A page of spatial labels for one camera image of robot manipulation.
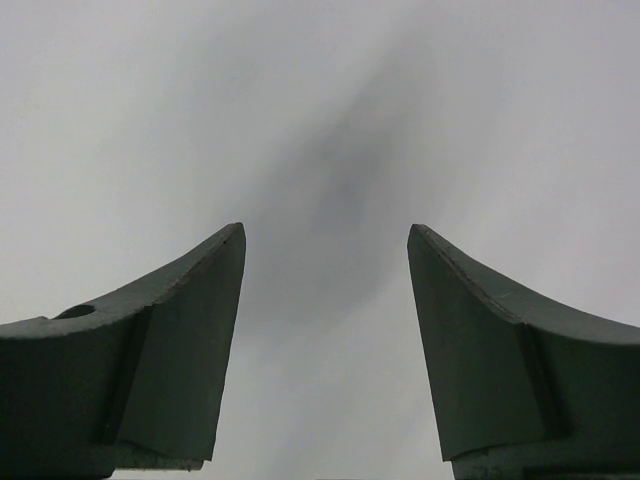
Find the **dark green metal structure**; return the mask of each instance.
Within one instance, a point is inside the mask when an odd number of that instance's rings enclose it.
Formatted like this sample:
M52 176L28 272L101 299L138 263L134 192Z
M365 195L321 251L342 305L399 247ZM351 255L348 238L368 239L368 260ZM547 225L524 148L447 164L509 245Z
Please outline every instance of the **dark green metal structure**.
M426 226L408 250L456 479L640 478L640 329L533 292Z
M0 326L0 477L211 460L245 245L228 225L55 319ZM408 253L457 480L640 479L640 329L539 295L426 226Z
M0 326L0 476L211 460L245 260L241 224L108 295Z

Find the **hole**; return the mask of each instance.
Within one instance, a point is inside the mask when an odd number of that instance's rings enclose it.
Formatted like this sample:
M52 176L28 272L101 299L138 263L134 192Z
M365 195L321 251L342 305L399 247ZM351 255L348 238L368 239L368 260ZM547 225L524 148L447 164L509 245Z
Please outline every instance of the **hole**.
M60 315L58 315L54 320L62 320L63 318L78 318L84 317L85 315L89 315L96 311L96 308L93 305L76 305L75 307L71 307Z

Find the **green metal piece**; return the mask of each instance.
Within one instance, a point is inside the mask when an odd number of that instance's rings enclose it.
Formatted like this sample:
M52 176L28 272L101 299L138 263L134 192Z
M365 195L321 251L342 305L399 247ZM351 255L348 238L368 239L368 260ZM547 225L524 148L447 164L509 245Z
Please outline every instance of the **green metal piece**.
M228 225L55 319L0 326L0 476L211 460L244 260L243 226Z
M408 252L456 479L640 478L640 329L544 297L423 225Z

